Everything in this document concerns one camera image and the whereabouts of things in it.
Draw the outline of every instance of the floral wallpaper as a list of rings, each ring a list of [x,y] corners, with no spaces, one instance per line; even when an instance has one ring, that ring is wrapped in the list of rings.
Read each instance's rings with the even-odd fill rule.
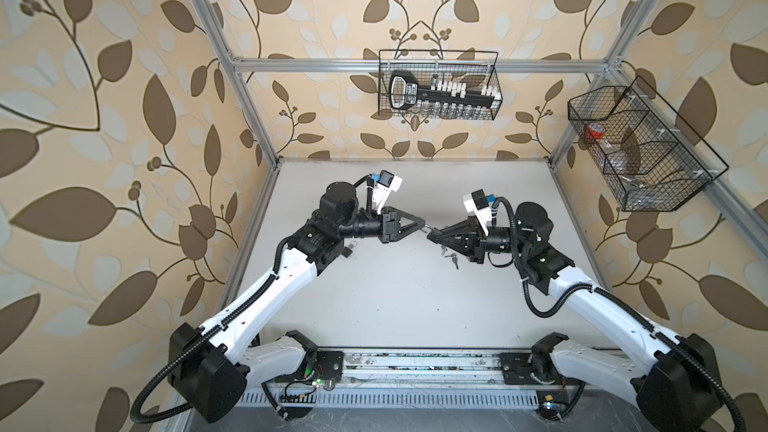
[[[661,0],[646,27],[627,71],[678,108],[730,164],[720,180],[768,220],[768,0]],[[747,429],[768,430],[766,264],[703,194],[676,212],[629,214],[579,144],[559,170],[615,293],[711,342]],[[723,409],[704,429],[731,428]]]
[[[441,120],[378,109],[370,75],[248,74],[279,156],[289,158],[543,158],[567,125],[583,74],[500,74],[496,119]]]
[[[188,0],[0,9],[0,430],[148,430],[266,164]]]
[[[250,58],[360,58],[365,48],[598,59],[635,0],[211,0]]]

